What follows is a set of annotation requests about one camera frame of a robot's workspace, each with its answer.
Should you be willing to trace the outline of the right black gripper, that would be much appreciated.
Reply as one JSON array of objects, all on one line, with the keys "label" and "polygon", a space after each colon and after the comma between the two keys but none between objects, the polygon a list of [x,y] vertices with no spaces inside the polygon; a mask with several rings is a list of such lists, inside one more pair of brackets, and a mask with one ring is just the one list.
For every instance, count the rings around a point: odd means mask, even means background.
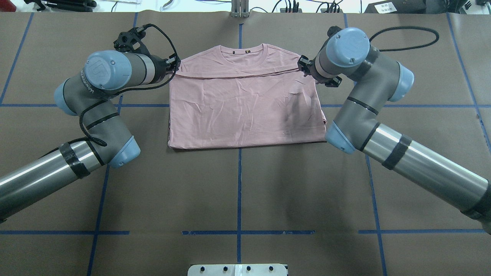
[{"label": "right black gripper", "polygon": [[320,61],[317,58],[309,59],[308,57],[301,55],[298,60],[298,68],[304,74],[312,76],[316,84],[322,84],[326,87],[338,87],[342,83],[342,77],[328,73],[321,66]]}]

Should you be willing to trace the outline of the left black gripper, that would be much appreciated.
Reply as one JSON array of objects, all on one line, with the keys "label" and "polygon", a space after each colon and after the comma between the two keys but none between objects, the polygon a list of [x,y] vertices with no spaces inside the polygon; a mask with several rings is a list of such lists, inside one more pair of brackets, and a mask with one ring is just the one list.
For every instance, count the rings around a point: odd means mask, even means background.
[{"label": "left black gripper", "polygon": [[168,57],[164,59],[165,75],[175,75],[179,70],[181,59],[179,57]]}]

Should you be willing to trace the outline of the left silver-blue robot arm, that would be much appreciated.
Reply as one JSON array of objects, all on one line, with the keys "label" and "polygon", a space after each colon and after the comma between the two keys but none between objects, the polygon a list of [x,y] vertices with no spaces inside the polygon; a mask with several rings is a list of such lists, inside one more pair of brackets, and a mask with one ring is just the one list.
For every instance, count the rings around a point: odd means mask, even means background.
[{"label": "left silver-blue robot arm", "polygon": [[158,88],[179,61],[177,53],[167,58],[115,50],[90,54],[82,70],[54,93],[79,136],[1,177],[1,222],[101,167],[118,168],[137,158],[140,147],[112,100],[128,91]]}]

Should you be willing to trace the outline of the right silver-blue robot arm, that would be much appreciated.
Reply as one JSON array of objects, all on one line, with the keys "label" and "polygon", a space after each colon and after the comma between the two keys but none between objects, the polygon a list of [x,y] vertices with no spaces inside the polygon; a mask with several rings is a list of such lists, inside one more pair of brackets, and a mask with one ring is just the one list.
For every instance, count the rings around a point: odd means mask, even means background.
[{"label": "right silver-blue robot arm", "polygon": [[410,91],[412,71],[375,48],[358,28],[332,26],[327,35],[314,59],[298,60],[305,75],[327,87],[337,87],[341,75],[355,83],[326,131],[327,142],[347,154],[366,154],[480,222],[490,233],[489,180],[379,120],[387,102],[394,107]]}]

